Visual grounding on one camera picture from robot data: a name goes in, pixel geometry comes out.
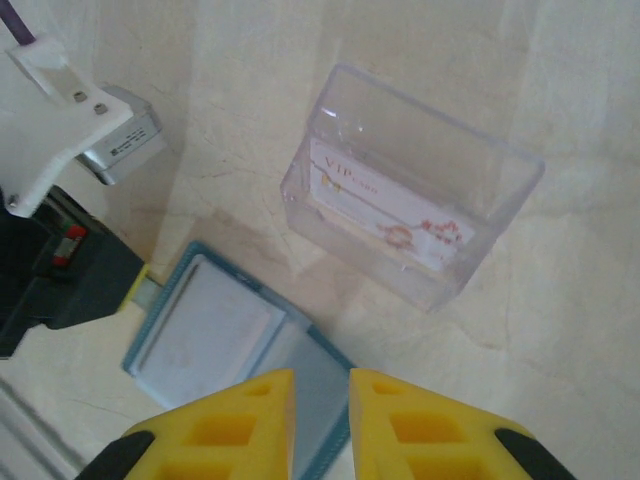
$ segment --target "black cable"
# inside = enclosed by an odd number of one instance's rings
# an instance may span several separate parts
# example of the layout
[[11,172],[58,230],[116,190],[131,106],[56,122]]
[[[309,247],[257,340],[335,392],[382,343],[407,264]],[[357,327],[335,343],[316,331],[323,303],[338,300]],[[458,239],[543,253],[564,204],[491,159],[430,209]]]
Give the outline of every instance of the black cable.
[[0,0],[0,19],[20,45],[30,45],[36,37],[29,31],[9,0]]

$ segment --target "blue card holder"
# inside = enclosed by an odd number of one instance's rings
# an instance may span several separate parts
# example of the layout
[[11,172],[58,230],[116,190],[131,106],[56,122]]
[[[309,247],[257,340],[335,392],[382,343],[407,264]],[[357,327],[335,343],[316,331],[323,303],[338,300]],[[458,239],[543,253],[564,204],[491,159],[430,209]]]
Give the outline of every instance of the blue card holder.
[[166,408],[293,368],[296,480],[321,478],[349,440],[354,365],[285,298],[200,242],[187,247],[122,366]]

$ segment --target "marble table surface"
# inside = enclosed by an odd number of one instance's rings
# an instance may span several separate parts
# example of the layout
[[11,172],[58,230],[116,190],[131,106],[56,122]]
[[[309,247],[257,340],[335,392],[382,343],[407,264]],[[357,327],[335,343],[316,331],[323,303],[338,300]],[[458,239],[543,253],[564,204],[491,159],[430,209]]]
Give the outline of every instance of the marble table surface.
[[[356,364],[527,426],[580,479],[640,471],[640,3],[15,0],[96,81],[150,100],[170,151],[60,185],[166,278],[201,239]],[[0,50],[13,40],[0,28]],[[332,66],[362,67],[547,161],[463,293],[425,314],[287,228],[279,183]],[[0,54],[0,114],[24,79]],[[143,319],[36,328],[0,364],[89,459],[160,408],[120,369]],[[347,451],[328,478],[353,478]]]

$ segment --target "purple wire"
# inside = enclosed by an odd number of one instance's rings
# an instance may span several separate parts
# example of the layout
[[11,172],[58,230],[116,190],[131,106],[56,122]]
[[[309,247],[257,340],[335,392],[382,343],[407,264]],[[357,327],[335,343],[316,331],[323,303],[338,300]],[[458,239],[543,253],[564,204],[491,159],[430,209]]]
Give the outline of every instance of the purple wire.
[[9,0],[0,0],[0,18],[20,45],[29,45],[36,41]]

